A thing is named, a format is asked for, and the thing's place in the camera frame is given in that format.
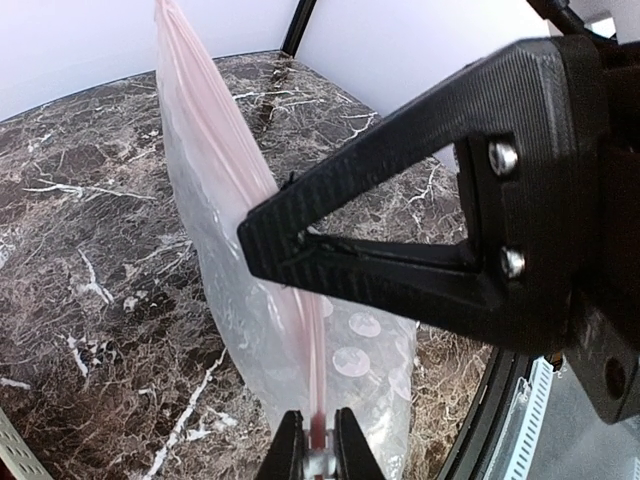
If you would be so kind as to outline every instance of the dark marble countertop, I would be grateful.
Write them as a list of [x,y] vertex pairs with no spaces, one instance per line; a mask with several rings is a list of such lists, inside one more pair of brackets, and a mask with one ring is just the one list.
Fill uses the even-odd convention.
[[[280,182],[378,119],[278,53],[216,63]],[[454,179],[429,159],[327,220],[347,225],[464,235]],[[407,478],[436,473],[487,356],[433,329],[419,341]],[[0,123],[0,406],[54,478],[152,478],[154,465],[250,478],[268,427],[223,350],[172,199],[154,74]]]

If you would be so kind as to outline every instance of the black frame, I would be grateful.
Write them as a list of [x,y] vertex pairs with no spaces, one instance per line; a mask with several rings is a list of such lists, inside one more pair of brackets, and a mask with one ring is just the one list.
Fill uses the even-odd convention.
[[493,457],[520,377],[529,378],[536,357],[494,348],[458,437],[438,480],[483,478]]

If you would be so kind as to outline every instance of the white wall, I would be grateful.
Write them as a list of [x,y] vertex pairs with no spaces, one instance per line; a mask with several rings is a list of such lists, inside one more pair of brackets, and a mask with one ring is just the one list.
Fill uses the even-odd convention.
[[[297,0],[176,0],[212,57],[278,49]],[[0,0],[0,120],[155,68],[153,0]]]
[[548,35],[525,0],[321,0],[298,59],[387,115],[516,39]]
[[620,43],[640,40],[639,0],[572,0],[571,8],[587,23],[613,17]]

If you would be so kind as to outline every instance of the plastic bag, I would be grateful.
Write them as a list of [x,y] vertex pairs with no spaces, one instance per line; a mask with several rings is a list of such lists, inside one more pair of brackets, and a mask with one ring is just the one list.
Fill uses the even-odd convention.
[[218,330],[272,431],[287,410],[324,442],[351,407],[387,478],[407,449],[415,324],[386,312],[251,276],[236,229],[277,191],[222,77],[171,0],[156,0],[158,92],[169,177],[198,251]]

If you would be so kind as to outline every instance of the metal screw head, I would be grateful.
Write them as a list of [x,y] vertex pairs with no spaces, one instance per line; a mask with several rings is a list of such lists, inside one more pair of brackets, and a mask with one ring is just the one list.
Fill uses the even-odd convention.
[[518,278],[524,272],[524,255],[517,250],[502,247],[500,250],[500,265],[507,278],[510,280]]
[[491,142],[489,162],[493,172],[499,177],[509,175],[518,164],[518,152],[507,142]]

